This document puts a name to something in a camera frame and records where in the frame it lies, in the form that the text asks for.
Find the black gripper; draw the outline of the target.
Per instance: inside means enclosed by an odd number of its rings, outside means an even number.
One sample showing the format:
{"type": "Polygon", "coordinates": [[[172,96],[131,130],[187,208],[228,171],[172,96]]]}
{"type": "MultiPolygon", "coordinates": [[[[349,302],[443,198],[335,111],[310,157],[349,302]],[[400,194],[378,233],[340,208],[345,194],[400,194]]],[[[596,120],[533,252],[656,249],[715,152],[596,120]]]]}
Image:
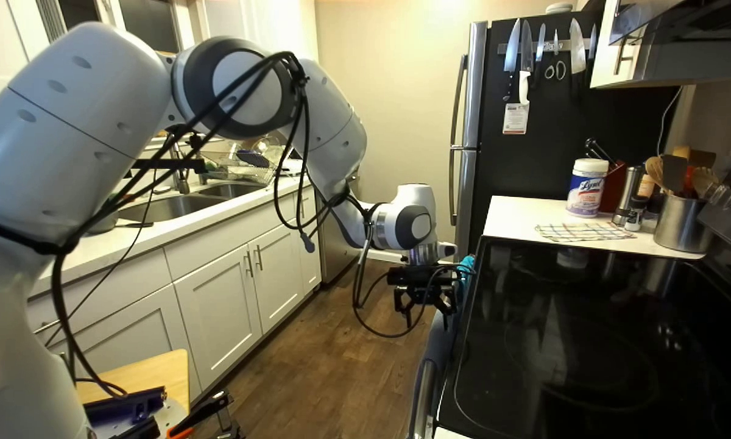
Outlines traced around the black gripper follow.
{"type": "Polygon", "coordinates": [[[450,315],[458,304],[458,270],[452,265],[400,265],[388,270],[388,282],[395,288],[395,309],[404,318],[415,308],[432,304],[450,315]]]}

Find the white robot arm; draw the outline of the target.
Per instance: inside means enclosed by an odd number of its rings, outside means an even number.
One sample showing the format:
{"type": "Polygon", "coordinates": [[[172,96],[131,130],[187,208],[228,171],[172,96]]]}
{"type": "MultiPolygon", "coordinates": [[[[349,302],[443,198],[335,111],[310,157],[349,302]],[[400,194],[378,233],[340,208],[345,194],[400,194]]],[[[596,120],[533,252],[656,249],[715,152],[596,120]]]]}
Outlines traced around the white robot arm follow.
{"type": "Polygon", "coordinates": [[[402,186],[362,202],[350,175],[365,130],[313,61],[211,37],[164,59],[139,37],[86,22],[0,89],[0,439],[93,439],[65,364],[27,320],[27,294],[55,277],[81,237],[170,175],[154,133],[203,148],[214,136],[282,132],[349,244],[391,249],[424,272],[441,259],[434,189],[402,186]]]}

